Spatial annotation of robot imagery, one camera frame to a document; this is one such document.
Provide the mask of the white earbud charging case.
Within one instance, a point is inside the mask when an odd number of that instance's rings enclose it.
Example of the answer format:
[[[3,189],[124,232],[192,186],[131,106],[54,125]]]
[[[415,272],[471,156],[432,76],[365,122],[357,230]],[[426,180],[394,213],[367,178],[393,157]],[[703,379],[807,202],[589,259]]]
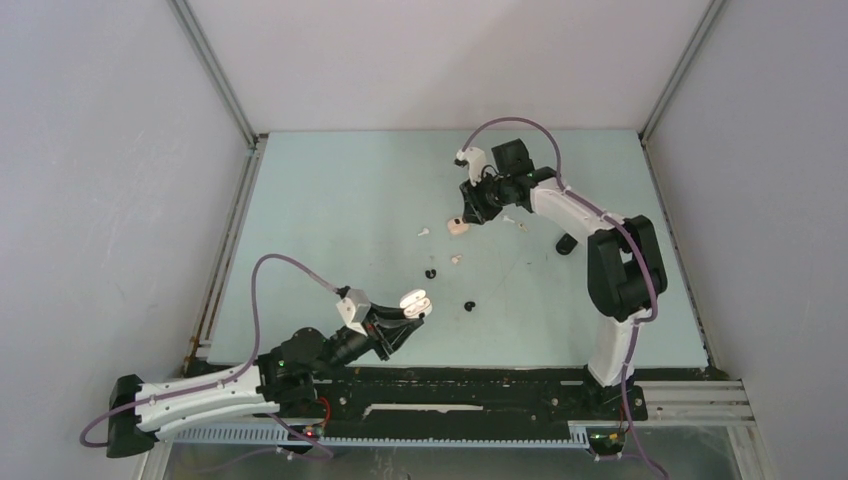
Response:
[[[425,290],[415,289],[400,299],[399,308],[407,319],[424,319],[432,313],[433,303]]]

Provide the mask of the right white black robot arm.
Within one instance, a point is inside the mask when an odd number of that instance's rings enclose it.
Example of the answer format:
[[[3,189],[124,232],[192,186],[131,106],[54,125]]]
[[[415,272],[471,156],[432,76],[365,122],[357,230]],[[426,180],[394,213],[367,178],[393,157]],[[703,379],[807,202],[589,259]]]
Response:
[[[643,215],[601,209],[566,184],[560,167],[535,167],[520,139],[491,152],[488,158],[479,148],[465,147],[456,154],[455,165],[468,174],[460,185],[461,220],[483,225],[504,207],[517,206],[562,230],[559,254],[585,248],[587,291],[602,322],[585,367],[581,402],[591,416],[606,418],[627,391],[638,328],[656,318],[658,297],[668,286],[654,225]]]

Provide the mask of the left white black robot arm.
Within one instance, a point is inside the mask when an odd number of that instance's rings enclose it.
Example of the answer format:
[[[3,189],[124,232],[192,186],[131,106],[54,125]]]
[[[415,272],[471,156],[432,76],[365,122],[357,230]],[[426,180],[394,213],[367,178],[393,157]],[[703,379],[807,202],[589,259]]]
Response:
[[[245,415],[304,416],[318,398],[314,381],[373,352],[387,360],[431,314],[430,300],[407,306],[372,304],[357,329],[326,337],[304,327],[251,362],[187,379],[145,383],[119,378],[109,399],[106,454],[125,458],[195,426]]]

